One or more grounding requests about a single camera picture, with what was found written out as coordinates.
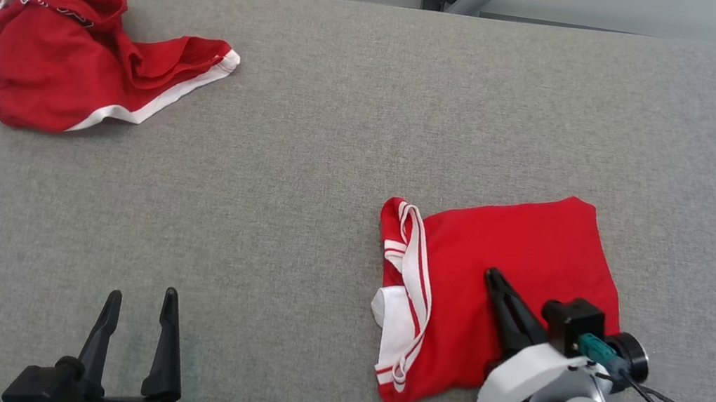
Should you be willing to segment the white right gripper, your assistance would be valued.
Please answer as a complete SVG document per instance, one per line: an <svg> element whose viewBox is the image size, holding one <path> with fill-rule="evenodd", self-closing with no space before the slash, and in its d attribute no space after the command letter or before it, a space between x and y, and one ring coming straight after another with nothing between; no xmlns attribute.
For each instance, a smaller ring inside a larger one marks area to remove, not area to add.
<svg viewBox="0 0 716 402"><path fill-rule="evenodd" d="M595 363L584 356L565 357L545 343L546 329L499 269L488 270L486 288L499 352L486 366L491 373L479 388L477 402L567 402L590 397ZM530 346L531 341L544 344Z"/></svg>

